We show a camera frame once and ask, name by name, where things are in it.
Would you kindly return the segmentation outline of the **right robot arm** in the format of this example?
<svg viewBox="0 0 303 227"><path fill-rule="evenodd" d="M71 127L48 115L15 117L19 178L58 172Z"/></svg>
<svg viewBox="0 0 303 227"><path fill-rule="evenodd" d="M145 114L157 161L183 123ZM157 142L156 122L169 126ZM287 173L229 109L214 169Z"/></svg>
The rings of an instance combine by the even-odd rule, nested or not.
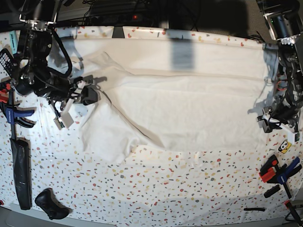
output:
<svg viewBox="0 0 303 227"><path fill-rule="evenodd" d="M90 105L98 101L97 92L82 77L71 79L71 59L55 31L57 15L64 0L26 0L20 7L15 7L10 0L7 5L19 14L19 20L25 23L20 31L15 59L18 63L26 60L27 64L15 71L13 79L19 94L27 96L35 93L44 97L52 106L61 102L65 107L68 101ZM56 41L67 62L67 71L59 72L48 66L47 57Z"/></svg>

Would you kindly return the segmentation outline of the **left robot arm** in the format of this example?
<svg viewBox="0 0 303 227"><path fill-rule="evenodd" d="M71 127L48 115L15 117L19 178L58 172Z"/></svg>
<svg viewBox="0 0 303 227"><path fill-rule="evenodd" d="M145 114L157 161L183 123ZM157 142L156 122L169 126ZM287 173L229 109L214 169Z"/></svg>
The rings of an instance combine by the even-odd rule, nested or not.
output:
<svg viewBox="0 0 303 227"><path fill-rule="evenodd" d="M290 127L299 132L299 115L303 106L303 22L299 16L297 0L258 0L271 38L277 42L278 71L286 77L283 95L275 98L272 106L263 109L265 133Z"/></svg>

